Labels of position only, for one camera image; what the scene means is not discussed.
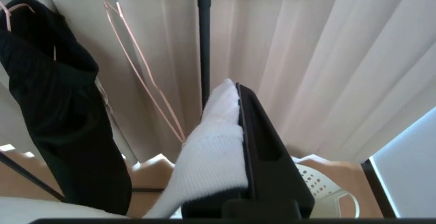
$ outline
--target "white basket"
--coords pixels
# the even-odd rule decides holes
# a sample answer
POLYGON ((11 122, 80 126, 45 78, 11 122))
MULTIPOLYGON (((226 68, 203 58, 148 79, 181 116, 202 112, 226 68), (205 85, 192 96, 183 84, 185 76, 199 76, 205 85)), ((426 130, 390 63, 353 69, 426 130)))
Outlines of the white basket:
POLYGON ((359 217, 359 203, 354 195, 343 190, 323 173, 304 165, 296 164, 296 166, 315 198, 315 205, 310 218, 340 218, 339 199, 345 195, 350 195, 354 200, 356 205, 356 216, 354 218, 359 217))

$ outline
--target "curtain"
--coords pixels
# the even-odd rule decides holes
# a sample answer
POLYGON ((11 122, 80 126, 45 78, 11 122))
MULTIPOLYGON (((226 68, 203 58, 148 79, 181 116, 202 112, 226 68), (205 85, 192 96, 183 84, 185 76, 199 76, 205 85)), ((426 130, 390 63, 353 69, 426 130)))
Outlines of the curtain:
MULTIPOLYGON (((98 62, 121 152, 132 162, 159 153, 175 160, 182 145, 109 25, 104 1, 115 0, 42 1, 65 16, 98 62)), ((196 0, 119 1, 189 135, 201 115, 196 0)), ((229 77, 253 89, 291 155, 364 161, 436 105, 435 1, 212 0, 211 88, 229 77)), ((152 87, 119 16, 111 16, 152 87)), ((10 97, 2 92, 0 99, 10 97)), ((12 111, 7 117, 19 121, 19 110, 12 111)), ((11 120, 0 119, 0 144, 30 144, 6 136, 11 120)), ((26 134, 23 126, 13 131, 26 134)))

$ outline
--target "white sock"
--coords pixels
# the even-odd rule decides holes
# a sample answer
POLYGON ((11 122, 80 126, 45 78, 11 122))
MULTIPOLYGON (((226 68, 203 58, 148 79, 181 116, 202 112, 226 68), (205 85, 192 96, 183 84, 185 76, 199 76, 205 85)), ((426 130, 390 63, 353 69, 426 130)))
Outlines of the white sock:
POLYGON ((247 188, 238 92, 230 79, 215 88, 200 125, 187 138, 168 186, 144 218, 168 218, 183 203, 247 188))

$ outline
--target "black garment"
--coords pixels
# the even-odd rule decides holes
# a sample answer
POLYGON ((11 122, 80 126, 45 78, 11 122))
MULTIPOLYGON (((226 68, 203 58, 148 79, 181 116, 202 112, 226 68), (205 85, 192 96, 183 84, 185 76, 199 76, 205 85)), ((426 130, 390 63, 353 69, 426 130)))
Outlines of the black garment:
POLYGON ((36 0, 12 0, 12 32, 0 12, 0 61, 27 129, 67 202, 125 214, 131 181, 94 80, 97 63, 64 17, 36 0), (53 59, 53 46, 57 60, 53 59))

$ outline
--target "wooden floor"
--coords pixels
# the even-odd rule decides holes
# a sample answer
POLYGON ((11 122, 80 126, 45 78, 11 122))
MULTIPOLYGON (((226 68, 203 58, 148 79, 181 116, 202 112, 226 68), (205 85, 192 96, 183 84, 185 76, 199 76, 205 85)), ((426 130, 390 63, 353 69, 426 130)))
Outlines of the wooden floor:
MULTIPOLYGON (((34 157, 26 157, 15 150, 4 153, 45 183, 61 192, 50 170, 41 161, 34 157)), ((331 162, 313 155, 297 159, 296 163, 322 172, 340 187, 353 193, 360 204, 361 218, 382 218, 382 213, 360 165, 347 162, 331 162)), ((130 169, 129 173, 135 187, 164 188, 170 179, 172 168, 173 165, 165 157, 157 157, 146 163, 135 165, 130 169)), ((0 163, 0 176, 0 196, 57 201, 2 163, 0 163)), ((158 197, 159 194, 157 193, 134 193, 127 216, 132 218, 142 217, 153 206, 158 197)), ((341 198, 340 205, 343 217, 352 218, 354 216, 355 209, 351 198, 341 198)))

